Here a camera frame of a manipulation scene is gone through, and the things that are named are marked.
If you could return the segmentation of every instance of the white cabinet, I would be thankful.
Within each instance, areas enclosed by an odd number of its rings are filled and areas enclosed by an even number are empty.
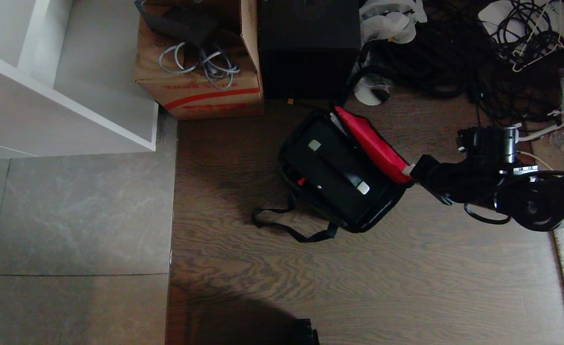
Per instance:
[[[154,151],[133,0],[0,0],[0,159]]]

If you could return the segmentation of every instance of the cardboard box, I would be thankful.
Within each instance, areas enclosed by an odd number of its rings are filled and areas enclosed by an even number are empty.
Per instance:
[[[179,42],[153,32],[141,19],[135,82],[180,119],[262,115],[264,97],[258,65],[256,0],[202,0],[199,3],[193,0],[149,0],[144,9],[161,14],[173,4],[196,8],[220,20],[223,29],[216,34],[214,42],[229,53],[242,71],[234,75],[226,90],[211,85],[202,68],[180,75],[165,72],[159,66],[159,56]],[[195,47],[187,46],[181,53],[178,59],[185,67],[192,66],[198,59]],[[163,65],[179,69],[173,53],[164,56]],[[217,82],[224,86],[229,79]]]

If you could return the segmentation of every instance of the gray tile floor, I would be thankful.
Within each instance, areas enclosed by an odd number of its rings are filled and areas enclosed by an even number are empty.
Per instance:
[[[0,160],[0,345],[163,345],[177,122],[155,153]]]

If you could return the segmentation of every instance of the bag strap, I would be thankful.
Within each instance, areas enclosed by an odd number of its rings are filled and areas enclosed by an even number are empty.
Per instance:
[[[313,242],[320,242],[324,240],[328,240],[329,238],[335,238],[335,234],[337,233],[338,226],[332,222],[328,223],[328,227],[326,230],[322,230],[313,234],[310,237],[305,237],[300,234],[297,230],[289,227],[288,225],[275,223],[274,221],[260,221],[257,219],[257,216],[262,212],[269,211],[278,214],[288,213],[295,209],[297,203],[295,194],[290,192],[288,195],[288,207],[286,209],[255,209],[252,213],[252,223],[256,225],[256,227],[260,228],[268,228],[268,227],[278,227],[281,229],[286,230],[295,240],[301,243],[313,243]]]

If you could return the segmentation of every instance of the black box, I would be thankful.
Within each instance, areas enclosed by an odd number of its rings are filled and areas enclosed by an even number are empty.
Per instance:
[[[263,0],[258,53],[267,98],[337,98],[360,53],[358,0]]]

